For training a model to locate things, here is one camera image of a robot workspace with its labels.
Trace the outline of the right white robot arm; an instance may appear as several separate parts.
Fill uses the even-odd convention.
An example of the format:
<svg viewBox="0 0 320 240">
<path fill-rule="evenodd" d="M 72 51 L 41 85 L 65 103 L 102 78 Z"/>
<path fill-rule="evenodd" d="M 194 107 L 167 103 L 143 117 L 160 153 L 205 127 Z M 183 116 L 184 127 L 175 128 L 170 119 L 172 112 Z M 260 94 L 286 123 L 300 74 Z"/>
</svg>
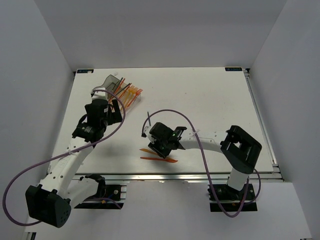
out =
<svg viewBox="0 0 320 240">
<path fill-rule="evenodd" d="M 253 173 L 262 150 L 262 145 L 237 125 L 232 125 L 225 132 L 198 134 L 185 126 L 172 130 L 157 122 L 145 126 L 142 137 L 149 139 L 148 147 L 163 159 L 175 150 L 202 149 L 223 154 L 232 166 L 225 192 L 233 200 L 243 195 L 244 185 Z"/>
</svg>

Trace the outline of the red plastic fork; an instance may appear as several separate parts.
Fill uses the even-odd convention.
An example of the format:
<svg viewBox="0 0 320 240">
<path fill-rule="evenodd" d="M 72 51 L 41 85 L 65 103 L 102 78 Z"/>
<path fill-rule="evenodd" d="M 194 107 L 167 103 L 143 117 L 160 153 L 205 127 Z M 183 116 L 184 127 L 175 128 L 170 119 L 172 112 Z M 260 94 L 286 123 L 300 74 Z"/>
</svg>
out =
<svg viewBox="0 0 320 240">
<path fill-rule="evenodd" d="M 136 100 L 136 98 L 142 93 L 143 89 L 139 88 L 135 93 L 133 98 L 129 101 L 129 103 L 127 104 L 127 108 Z"/>
</svg>

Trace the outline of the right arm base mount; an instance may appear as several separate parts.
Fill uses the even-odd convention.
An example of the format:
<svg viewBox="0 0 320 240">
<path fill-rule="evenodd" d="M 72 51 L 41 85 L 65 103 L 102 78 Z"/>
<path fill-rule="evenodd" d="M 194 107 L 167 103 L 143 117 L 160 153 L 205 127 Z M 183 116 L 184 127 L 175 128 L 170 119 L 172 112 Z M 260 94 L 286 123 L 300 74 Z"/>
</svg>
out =
<svg viewBox="0 0 320 240">
<path fill-rule="evenodd" d="M 244 185 L 241 191 L 232 190 L 226 184 L 214 184 L 213 187 L 217 195 L 217 198 L 220 201 L 223 208 L 225 209 L 225 211 L 237 212 L 237 210 L 241 205 L 241 201 L 243 200 L 246 186 Z M 210 211 L 212 213 L 221 213 L 222 210 L 220 209 L 217 201 L 215 200 L 211 188 L 208 187 L 207 191 L 209 195 Z M 251 183 L 248 185 L 247 195 L 245 197 L 245 201 L 241 211 L 242 212 L 258 211 L 258 207 L 256 203 L 256 194 L 255 194 L 253 185 Z"/>
</svg>

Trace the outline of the red plastic chopstick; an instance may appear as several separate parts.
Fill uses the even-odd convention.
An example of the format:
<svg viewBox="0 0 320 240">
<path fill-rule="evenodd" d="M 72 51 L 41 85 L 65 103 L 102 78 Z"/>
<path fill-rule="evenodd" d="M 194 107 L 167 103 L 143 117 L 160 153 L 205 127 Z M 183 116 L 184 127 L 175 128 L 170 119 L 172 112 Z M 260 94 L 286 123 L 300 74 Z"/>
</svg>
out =
<svg viewBox="0 0 320 240">
<path fill-rule="evenodd" d="M 123 77 L 123 78 L 121 78 L 120 83 L 119 83 L 119 85 L 118 85 L 118 87 L 117 87 L 117 89 L 116 89 L 115 93 L 117 93 L 117 92 L 121 89 L 122 84 L 124 83 L 124 81 L 125 81 L 125 78 L 124 78 L 124 77 Z"/>
<path fill-rule="evenodd" d="M 120 95 L 118 96 L 119 99 L 121 99 L 123 97 L 123 95 L 126 93 L 126 91 L 131 87 L 132 83 L 129 83 L 128 85 L 126 85 L 122 91 L 120 92 Z"/>
</svg>

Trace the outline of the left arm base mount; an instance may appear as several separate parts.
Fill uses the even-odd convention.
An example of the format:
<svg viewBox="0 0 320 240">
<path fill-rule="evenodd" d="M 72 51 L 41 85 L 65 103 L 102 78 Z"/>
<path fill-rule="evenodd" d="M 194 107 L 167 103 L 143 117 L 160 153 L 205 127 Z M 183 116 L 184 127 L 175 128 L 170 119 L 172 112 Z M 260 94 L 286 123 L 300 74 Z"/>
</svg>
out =
<svg viewBox="0 0 320 240">
<path fill-rule="evenodd" d="M 106 179 L 98 174 L 88 174 L 79 181 L 90 180 L 95 183 L 95 194 L 88 196 L 75 209 L 121 210 L 126 199 L 127 186 L 118 183 L 106 183 Z"/>
</svg>

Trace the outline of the orange plastic fork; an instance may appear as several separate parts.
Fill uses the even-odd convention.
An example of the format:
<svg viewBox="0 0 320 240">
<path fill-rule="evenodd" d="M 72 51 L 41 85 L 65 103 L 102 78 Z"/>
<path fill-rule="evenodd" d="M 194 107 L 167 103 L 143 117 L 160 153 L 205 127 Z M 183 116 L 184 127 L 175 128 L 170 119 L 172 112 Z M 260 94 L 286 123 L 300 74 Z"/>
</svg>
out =
<svg viewBox="0 0 320 240">
<path fill-rule="evenodd" d="M 132 94 L 131 94 L 131 98 L 129 99 L 129 101 L 133 98 L 135 92 L 138 90 L 138 87 L 135 87 L 135 89 L 133 90 Z"/>
<path fill-rule="evenodd" d="M 132 95 L 132 92 L 134 91 L 135 89 L 135 86 L 134 85 L 131 85 L 127 91 L 125 92 L 125 94 L 123 95 L 123 100 L 122 100 L 122 103 L 124 105 L 124 107 L 126 108 L 127 104 L 128 104 L 128 101 L 130 100 L 131 98 L 131 95 Z"/>
</svg>

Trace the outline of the orange plastic knife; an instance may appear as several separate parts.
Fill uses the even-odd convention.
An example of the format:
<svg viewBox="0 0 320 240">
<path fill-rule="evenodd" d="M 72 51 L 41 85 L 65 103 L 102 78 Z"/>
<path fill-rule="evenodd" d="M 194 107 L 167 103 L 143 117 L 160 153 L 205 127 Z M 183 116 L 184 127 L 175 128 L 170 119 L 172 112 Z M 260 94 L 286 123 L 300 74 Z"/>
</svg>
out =
<svg viewBox="0 0 320 240">
<path fill-rule="evenodd" d="M 150 154 L 155 154 L 154 151 L 149 150 L 149 149 L 146 149 L 146 148 L 140 148 L 139 150 L 142 151 L 142 152 L 146 152 L 146 153 L 150 153 Z"/>
</svg>

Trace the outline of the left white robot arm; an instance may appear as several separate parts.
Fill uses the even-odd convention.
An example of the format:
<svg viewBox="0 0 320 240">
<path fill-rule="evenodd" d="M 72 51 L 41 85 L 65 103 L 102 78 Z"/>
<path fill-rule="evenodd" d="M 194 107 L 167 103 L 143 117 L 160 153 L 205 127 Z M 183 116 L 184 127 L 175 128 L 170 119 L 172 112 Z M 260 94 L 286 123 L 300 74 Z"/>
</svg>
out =
<svg viewBox="0 0 320 240">
<path fill-rule="evenodd" d="M 86 113 L 72 133 L 67 156 L 60 157 L 49 174 L 25 192 L 29 216 L 56 228 L 66 223 L 74 207 L 86 199 L 102 199 L 107 192 L 105 178 L 95 173 L 81 177 L 74 186 L 70 183 L 107 127 L 122 123 L 122 112 L 116 99 L 94 99 L 84 108 Z"/>
</svg>

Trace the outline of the red plastic knife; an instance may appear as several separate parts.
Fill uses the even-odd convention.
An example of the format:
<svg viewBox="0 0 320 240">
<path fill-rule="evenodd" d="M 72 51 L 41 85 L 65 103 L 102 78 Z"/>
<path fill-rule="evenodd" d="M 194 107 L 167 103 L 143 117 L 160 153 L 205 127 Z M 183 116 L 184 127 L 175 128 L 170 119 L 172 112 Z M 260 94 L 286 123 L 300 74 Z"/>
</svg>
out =
<svg viewBox="0 0 320 240">
<path fill-rule="evenodd" d="M 144 157 L 144 156 L 141 156 L 140 159 L 143 159 L 143 160 L 150 160 L 150 161 L 162 161 L 162 162 L 168 162 L 168 163 L 177 163 L 178 161 L 175 160 L 175 159 L 172 159 L 172 158 L 155 158 L 155 157 Z"/>
</svg>

